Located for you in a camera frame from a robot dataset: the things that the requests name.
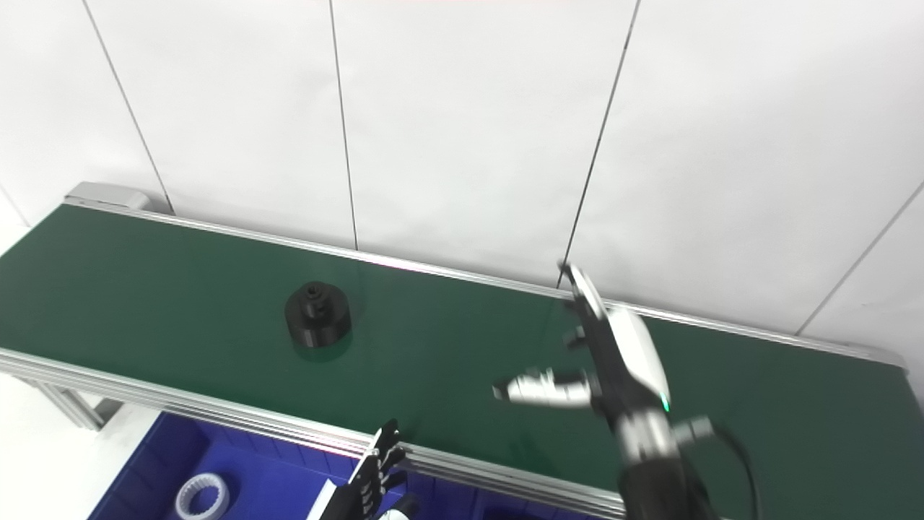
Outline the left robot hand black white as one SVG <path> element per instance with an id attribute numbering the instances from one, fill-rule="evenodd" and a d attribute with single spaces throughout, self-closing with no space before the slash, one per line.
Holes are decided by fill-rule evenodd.
<path id="1" fill-rule="evenodd" d="M 420 502 L 411 493 L 401 495 L 392 506 L 379 511 L 387 493 L 407 481 L 407 473 L 395 468 L 405 458 L 398 422 L 391 419 L 373 435 L 346 483 L 326 481 L 307 518 L 417 519 Z"/>

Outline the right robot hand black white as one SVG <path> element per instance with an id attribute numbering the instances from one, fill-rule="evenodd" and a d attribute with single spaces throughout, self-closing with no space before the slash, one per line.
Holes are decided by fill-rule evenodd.
<path id="1" fill-rule="evenodd" d="M 628 467 L 679 458 L 668 419 L 666 372 L 645 322 L 624 305 L 608 307 L 577 264 L 559 267 L 571 284 L 571 304 L 580 319 L 567 344 L 587 347 L 596 372 L 528 372 L 495 382 L 494 397 L 512 404 L 590 408 L 609 425 Z"/>

